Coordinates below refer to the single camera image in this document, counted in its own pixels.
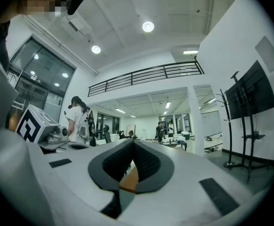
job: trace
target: white pipe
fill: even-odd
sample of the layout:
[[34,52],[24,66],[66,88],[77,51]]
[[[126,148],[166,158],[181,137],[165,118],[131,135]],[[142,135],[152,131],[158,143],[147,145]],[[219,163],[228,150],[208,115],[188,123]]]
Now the white pipe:
[[68,47],[63,45],[63,43],[58,40],[51,32],[49,32],[43,25],[41,25],[37,20],[31,16],[23,16],[26,21],[39,33],[44,34],[52,42],[54,42],[58,47],[62,48],[66,53],[68,53],[73,59],[79,62],[83,67],[85,67],[93,75],[98,75],[98,72],[94,70],[91,66],[86,64],[81,58],[79,58],[75,53],[73,53]]

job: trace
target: black hair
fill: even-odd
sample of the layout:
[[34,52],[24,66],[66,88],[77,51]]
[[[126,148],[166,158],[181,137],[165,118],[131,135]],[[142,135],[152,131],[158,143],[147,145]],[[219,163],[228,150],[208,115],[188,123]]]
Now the black hair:
[[78,96],[75,96],[75,97],[72,98],[71,104],[73,104],[73,103],[75,103],[77,105],[80,105],[80,107],[82,108],[83,113],[85,113],[88,110],[87,105]]

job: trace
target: television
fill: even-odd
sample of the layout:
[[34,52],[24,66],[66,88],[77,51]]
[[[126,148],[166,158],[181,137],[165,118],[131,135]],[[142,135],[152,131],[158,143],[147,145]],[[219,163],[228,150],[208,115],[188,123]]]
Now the television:
[[[258,61],[245,73],[239,80],[239,83],[245,89],[249,106],[251,107],[251,114],[257,114],[274,108],[272,87]],[[232,120],[241,118],[242,113],[244,116],[250,116],[250,112],[247,110],[247,102],[237,84],[226,91],[226,96]]]

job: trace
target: studio light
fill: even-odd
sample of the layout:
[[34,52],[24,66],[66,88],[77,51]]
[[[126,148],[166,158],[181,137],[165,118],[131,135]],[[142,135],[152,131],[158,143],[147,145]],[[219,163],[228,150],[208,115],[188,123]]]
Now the studio light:
[[184,55],[192,55],[192,54],[197,54],[198,51],[197,50],[193,50],[193,51],[184,51]]
[[99,53],[101,52],[101,48],[100,48],[99,46],[97,46],[97,45],[94,45],[94,46],[92,47],[92,52],[93,52],[94,54],[99,54]]
[[116,111],[119,111],[119,112],[121,112],[121,113],[125,113],[124,111],[121,111],[121,110],[119,110],[119,109],[115,109]]
[[211,103],[211,102],[213,102],[214,100],[216,100],[216,98],[214,98],[213,100],[210,100],[210,101],[208,102],[208,104]]
[[142,28],[145,32],[151,32],[154,30],[155,26],[151,21],[146,21],[145,23],[143,23]]

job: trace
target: round ceiling light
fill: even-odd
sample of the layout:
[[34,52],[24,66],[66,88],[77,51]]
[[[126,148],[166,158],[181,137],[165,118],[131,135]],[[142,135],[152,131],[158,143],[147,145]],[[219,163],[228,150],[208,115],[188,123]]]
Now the round ceiling light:
[[146,21],[145,23],[143,23],[142,28],[145,32],[151,32],[154,30],[155,26],[151,21]]
[[99,53],[101,52],[101,49],[100,49],[99,46],[94,45],[94,46],[92,47],[92,52],[95,53],[95,54],[99,54]]

